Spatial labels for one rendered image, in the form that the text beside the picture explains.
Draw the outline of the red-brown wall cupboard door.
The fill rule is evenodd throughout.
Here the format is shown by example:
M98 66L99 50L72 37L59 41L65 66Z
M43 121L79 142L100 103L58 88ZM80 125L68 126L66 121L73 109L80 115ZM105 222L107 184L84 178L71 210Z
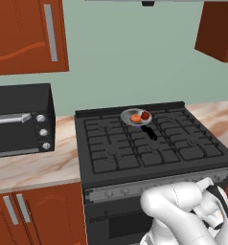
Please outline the red-brown wall cupboard door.
M57 62L51 60L44 4L51 4ZM0 76L69 70L63 0L0 0Z

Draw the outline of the black toaster oven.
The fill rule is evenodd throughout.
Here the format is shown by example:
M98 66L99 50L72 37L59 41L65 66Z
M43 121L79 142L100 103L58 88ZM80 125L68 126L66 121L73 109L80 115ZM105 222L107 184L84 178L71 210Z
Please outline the black toaster oven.
M31 118L22 123L0 124L0 157L8 157L55 150L56 114L50 83L0 86L0 115L30 113ZM37 115L45 121L38 122ZM47 136L39 131L47 129Z

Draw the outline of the black oven door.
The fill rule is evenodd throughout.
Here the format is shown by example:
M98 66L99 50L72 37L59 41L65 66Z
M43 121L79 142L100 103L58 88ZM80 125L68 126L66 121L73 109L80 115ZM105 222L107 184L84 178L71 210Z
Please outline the black oven door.
M152 224L140 197L86 204L84 212L88 245L139 243Z

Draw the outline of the red-brown wall cupboard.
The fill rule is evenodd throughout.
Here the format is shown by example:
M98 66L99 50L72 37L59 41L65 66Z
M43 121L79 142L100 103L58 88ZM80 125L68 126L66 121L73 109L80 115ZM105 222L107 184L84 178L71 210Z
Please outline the red-brown wall cupboard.
M228 2L205 2L194 48L228 62Z

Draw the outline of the black stove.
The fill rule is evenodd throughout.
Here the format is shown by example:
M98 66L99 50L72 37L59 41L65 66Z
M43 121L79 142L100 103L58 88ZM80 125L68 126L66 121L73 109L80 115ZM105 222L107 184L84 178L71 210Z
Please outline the black stove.
M130 108L151 114L149 126L156 141L121 120L121 113ZM228 185L228 148L182 101L81 110L75 125L84 206L141 197L140 187L205 177L222 188ZM222 179L216 181L215 174ZM123 195L122 189L129 189L129 194ZM107 190L114 195L106 197Z

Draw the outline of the grey range hood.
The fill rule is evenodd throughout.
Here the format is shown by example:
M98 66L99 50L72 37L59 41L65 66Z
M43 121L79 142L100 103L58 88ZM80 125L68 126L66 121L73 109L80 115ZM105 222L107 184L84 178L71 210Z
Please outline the grey range hood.
M85 0L85 1L140 2L143 7L154 7L156 2L204 2L206 0Z

